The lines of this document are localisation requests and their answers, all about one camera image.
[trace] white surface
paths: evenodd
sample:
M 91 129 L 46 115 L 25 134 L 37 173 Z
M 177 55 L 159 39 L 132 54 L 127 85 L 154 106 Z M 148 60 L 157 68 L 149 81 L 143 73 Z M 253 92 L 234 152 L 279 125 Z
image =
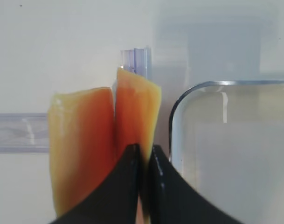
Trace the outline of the white surface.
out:
M 0 154 L 0 224 L 47 224 L 54 218 L 48 154 Z
M 284 0 L 0 0 L 0 113 L 46 112 L 55 91 L 111 86 L 119 51 L 146 45 L 163 88 L 155 141 L 167 151 L 169 112 L 183 90 L 210 79 L 284 77 Z M 26 177 L 28 164 L 16 166 Z M 43 206 L 32 210 L 48 216 Z
M 172 164 L 242 223 L 284 224 L 284 85 L 187 95 L 174 115 Z

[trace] black object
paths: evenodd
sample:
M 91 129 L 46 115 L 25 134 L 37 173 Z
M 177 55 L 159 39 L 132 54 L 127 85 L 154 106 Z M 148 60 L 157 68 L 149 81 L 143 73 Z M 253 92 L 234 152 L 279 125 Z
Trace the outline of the black object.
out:
M 127 146 L 115 168 L 99 187 L 52 224 L 134 224 L 139 167 L 139 146 Z
M 191 188 L 160 146 L 152 149 L 148 192 L 151 224 L 241 224 Z

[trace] orange fruit piece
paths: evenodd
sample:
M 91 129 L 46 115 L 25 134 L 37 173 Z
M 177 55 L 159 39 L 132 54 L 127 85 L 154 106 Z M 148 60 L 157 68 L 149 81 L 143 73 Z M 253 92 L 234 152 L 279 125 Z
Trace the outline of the orange fruit piece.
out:
M 138 143 L 147 164 L 160 104 L 160 87 L 140 75 L 118 69 L 115 106 L 118 157 L 127 145 Z
M 55 95 L 48 122 L 53 198 L 61 216 L 88 196 L 115 164 L 111 89 Z

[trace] clear plastic strip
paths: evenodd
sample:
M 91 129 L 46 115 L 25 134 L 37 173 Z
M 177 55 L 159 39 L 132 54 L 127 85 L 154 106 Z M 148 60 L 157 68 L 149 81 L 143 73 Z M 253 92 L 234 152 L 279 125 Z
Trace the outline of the clear plastic strip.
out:
M 48 153 L 47 115 L 0 114 L 0 153 Z
M 146 79 L 151 77 L 151 49 L 122 50 L 122 67 L 123 69 L 139 74 Z

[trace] white wall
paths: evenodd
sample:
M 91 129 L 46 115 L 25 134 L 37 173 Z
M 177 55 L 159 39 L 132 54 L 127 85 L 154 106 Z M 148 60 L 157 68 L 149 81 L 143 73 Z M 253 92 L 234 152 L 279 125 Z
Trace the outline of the white wall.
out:
M 195 40 L 191 24 L 234 23 L 236 15 L 259 24 L 261 39 L 254 43 L 250 32 L 236 36 L 215 28 Z M 246 60 L 249 51 L 238 61 L 220 34 L 237 38 L 237 50 L 248 46 L 244 40 L 261 46 L 254 64 Z M 167 149 L 171 107 L 194 82 L 284 76 L 284 0 L 0 0 L 0 113 L 46 112 L 55 91 L 111 86 L 119 51 L 146 45 L 153 49 L 153 79 L 163 87 L 156 142 Z M 195 64 L 204 50 L 213 57 Z M 46 157 L 0 155 L 0 223 L 43 223 L 54 216 Z
M 46 224 L 54 218 L 48 154 L 0 154 L 0 224 Z

